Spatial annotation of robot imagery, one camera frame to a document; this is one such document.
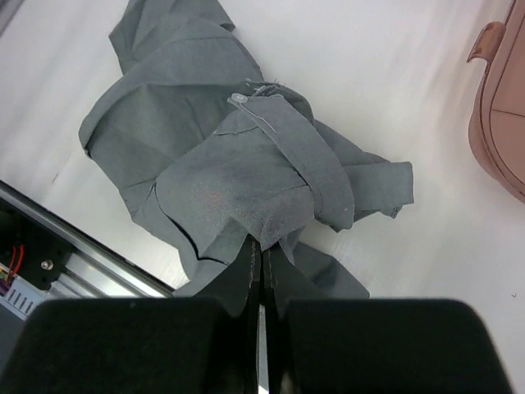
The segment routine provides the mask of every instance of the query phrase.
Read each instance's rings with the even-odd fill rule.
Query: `crumpled fabric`
[[[133,221],[179,250],[188,292],[248,234],[315,264],[322,254],[298,246],[313,219],[340,231],[413,202],[410,163],[316,120],[303,96],[263,79],[233,29],[217,0],[131,0],[110,34],[123,76],[80,128]]]

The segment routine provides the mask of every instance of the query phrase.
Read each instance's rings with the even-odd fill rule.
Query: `red wire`
[[[11,257],[11,263],[9,264],[9,273],[13,269],[13,264],[15,263],[15,257],[16,257],[16,247],[13,246],[13,257]]]
[[[24,246],[21,245],[21,247],[20,247],[20,257],[18,258],[18,263],[16,264],[15,274],[17,274],[18,271],[20,270],[20,266],[22,265],[22,260],[23,259],[24,259]]]

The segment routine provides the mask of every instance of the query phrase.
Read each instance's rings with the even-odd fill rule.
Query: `gray cloth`
[[[110,36],[124,75],[80,128],[134,222],[179,250],[191,291],[248,234],[293,262],[314,218],[339,231],[413,202],[410,163],[363,152],[264,82],[233,29],[217,0],[131,0]]]

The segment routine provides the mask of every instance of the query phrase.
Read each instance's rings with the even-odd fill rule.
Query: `screw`
[[[42,263],[40,263],[40,267],[46,271],[51,271],[53,269],[53,262],[49,259],[44,260]]]

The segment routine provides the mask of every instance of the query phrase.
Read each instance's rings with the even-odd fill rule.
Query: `white table surface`
[[[476,164],[468,119],[484,69],[466,64],[510,0],[221,0],[268,80],[363,149],[414,166],[416,204],[304,240],[375,297],[463,300],[525,392],[525,206]],[[126,0],[26,0],[0,37],[0,179],[172,286],[175,249],[129,219],[77,131],[119,76],[107,34]]]

